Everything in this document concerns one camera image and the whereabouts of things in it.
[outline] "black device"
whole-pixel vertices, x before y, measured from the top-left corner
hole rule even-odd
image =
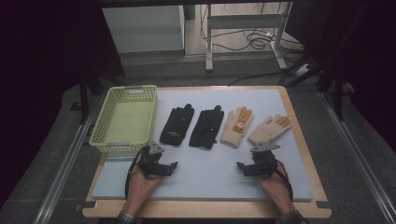
[[[250,151],[253,153],[253,161],[254,164],[245,165],[242,162],[237,162],[236,165],[242,172],[244,176],[260,176],[264,179],[270,178],[274,173],[279,175],[289,191],[290,199],[293,200],[293,189],[291,187],[291,183],[289,182],[288,173],[283,175],[280,171],[277,170],[277,166],[280,164],[283,167],[283,164],[278,161],[271,151],[272,149],[279,148],[278,145],[271,143],[259,143]]]
[[[140,155],[140,160],[137,163],[139,168],[142,170],[144,176],[150,179],[152,176],[157,175],[172,175],[174,170],[177,168],[177,161],[170,165],[159,164],[159,160],[163,155],[164,150],[156,144],[152,146],[146,145],[137,152],[134,160],[132,161],[131,167],[128,170],[128,175],[125,181],[125,198],[128,198],[129,182],[131,180],[132,170],[136,166],[137,158]]]

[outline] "gray floor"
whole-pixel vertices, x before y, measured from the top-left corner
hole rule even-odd
[[[256,76],[235,82],[234,85],[276,85],[281,75],[272,54],[217,55],[213,73],[205,72],[205,58],[180,57],[177,54],[121,55],[126,77],[119,80],[128,85],[154,84],[172,86],[226,86],[240,77]],[[288,93],[300,122],[306,143],[317,167],[319,178],[329,202],[332,216],[328,219],[310,219],[311,223],[387,223],[375,196],[368,188],[321,96],[315,89],[317,77],[312,77]],[[113,84],[101,79],[107,88]],[[90,95],[103,99],[104,96]],[[0,212],[0,223],[32,223],[43,203],[63,158],[79,128],[80,114],[70,111],[79,101],[78,87],[64,93],[63,107],[51,132],[25,176],[14,189]],[[396,200],[396,155],[357,112],[347,97],[344,98],[345,125],[355,139],[361,153],[384,187],[389,197]],[[79,209],[91,185],[100,153],[84,144],[80,149],[60,199],[49,223],[111,223],[112,220],[85,218]],[[266,223],[266,220],[172,220],[146,219],[143,223]]]

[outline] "glove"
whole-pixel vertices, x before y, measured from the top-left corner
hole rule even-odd
[[[191,108],[190,104],[186,104],[184,108],[173,108],[163,127],[160,142],[171,146],[180,146],[189,129],[193,115],[194,109]]]
[[[281,117],[279,114],[276,114],[274,117],[268,116],[267,119],[259,124],[256,130],[248,136],[248,139],[256,145],[260,142],[271,142],[290,127],[290,120],[288,117]]]
[[[198,121],[192,131],[190,143],[191,147],[206,147],[211,149],[216,143],[216,135],[224,117],[224,111],[217,105],[213,110],[201,111]]]
[[[236,108],[235,114],[230,111],[220,140],[239,147],[253,117],[251,110],[247,110],[245,106]]]

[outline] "metal stand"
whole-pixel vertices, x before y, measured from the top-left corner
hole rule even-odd
[[[282,14],[212,16],[211,5],[207,5],[206,71],[213,71],[212,30],[247,28],[277,28],[275,41],[270,45],[280,69],[286,70],[288,67],[280,53],[279,42],[289,16],[290,6],[291,2],[288,2]]]

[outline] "orange-tipped glove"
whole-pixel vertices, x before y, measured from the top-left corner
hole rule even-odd
[[[220,140],[239,147],[253,117],[252,111],[245,106],[236,108],[235,113],[230,111]]]
[[[260,123],[256,130],[248,136],[248,139],[256,145],[260,142],[271,142],[289,129],[290,120],[279,114],[268,116],[265,121]]]

